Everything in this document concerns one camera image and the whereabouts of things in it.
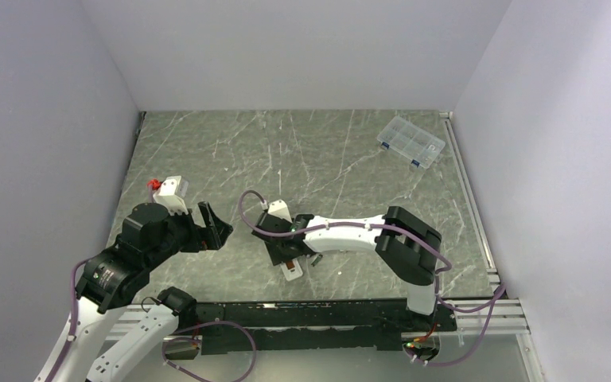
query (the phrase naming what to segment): white wall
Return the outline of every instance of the white wall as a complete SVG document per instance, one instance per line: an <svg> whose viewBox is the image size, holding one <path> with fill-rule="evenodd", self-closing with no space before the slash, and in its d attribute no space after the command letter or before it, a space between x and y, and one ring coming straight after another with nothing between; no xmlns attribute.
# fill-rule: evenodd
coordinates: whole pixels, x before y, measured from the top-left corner
<svg viewBox="0 0 611 382"><path fill-rule="evenodd" d="M98 253L137 108L76 0L0 0L0 381L33 380Z"/></svg>
<svg viewBox="0 0 611 382"><path fill-rule="evenodd" d="M550 381L611 380L611 0L515 0L457 104Z"/></svg>
<svg viewBox="0 0 611 382"><path fill-rule="evenodd" d="M510 0L83 0L142 110L453 110Z"/></svg>

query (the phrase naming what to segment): black wire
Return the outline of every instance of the black wire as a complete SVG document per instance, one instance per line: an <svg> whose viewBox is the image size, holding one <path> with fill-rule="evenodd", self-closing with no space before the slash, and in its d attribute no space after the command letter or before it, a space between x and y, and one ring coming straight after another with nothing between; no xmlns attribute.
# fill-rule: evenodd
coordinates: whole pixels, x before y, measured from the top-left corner
<svg viewBox="0 0 611 382"><path fill-rule="evenodd" d="M146 310L146 308L144 307L144 302L145 302L146 300L148 300L148 299L150 299L151 301L155 302L155 303L156 303L156 305L160 305L160 304L161 304L161 301L160 301L160 300L158 300L157 298L155 298L155 297L151 297L151 296L146 296L146 297L145 297L145 298L142 300L142 302L141 302L139 305L142 307L142 310L143 310L143 311L145 311L145 312L147 312L147 313L149 313L149 311L148 311L148 310Z"/></svg>

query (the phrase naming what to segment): clear plastic box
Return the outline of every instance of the clear plastic box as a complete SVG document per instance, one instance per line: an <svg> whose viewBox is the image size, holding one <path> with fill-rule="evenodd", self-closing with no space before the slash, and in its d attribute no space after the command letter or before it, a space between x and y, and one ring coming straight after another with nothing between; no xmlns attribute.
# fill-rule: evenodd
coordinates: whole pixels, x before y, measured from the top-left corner
<svg viewBox="0 0 611 382"><path fill-rule="evenodd" d="M446 143L402 117L394 117L378 134L380 145L409 158L414 166L430 168Z"/></svg>

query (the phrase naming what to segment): table top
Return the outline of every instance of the table top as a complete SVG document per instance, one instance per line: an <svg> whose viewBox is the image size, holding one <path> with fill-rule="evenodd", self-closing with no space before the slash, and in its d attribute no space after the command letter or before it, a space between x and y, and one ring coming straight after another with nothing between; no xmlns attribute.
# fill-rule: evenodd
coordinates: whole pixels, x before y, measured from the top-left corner
<svg viewBox="0 0 611 382"><path fill-rule="evenodd" d="M429 169L379 148L376 136L396 115L447 142ZM301 257L304 275L287 282L236 207L245 189L283 199L292 215L360 218L398 205L442 234L441 252L453 262L442 276L443 294L489 296L487 264L448 142L436 111L149 112L110 241L130 210L147 200L150 179L181 175L190 181L187 205L210 202L235 231L219 251L168 259L135 301L171 286L202 302L405 297L404 283L376 253L326 253L315 267ZM248 198L245 208L252 220L259 217L257 200ZM198 211L194 219L204 225Z"/></svg>

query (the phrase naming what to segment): marble table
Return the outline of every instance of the marble table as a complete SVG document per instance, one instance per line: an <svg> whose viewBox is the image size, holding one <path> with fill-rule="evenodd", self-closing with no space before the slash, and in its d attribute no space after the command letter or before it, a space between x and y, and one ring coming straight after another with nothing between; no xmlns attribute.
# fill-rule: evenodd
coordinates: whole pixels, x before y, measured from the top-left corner
<svg viewBox="0 0 611 382"><path fill-rule="evenodd" d="M190 181L185 198L190 208L209 201L235 231L220 251L168 259L135 301L170 286L202 302L406 296L404 283L375 253L327 253L316 267L300 258L303 277L287 282L280 268L271 265L263 242L239 218L237 199L245 189L269 201L283 199L293 215L359 218L402 206L442 234L442 253L453 262L453 270L443 275L444 295L491 295L452 148L447 144L429 169L412 168L376 141L395 115L448 142L436 111L147 113L110 242L130 210L146 201L146 183L170 175ZM261 211L251 198L246 209L252 220ZM195 213L196 222L203 224Z"/></svg>

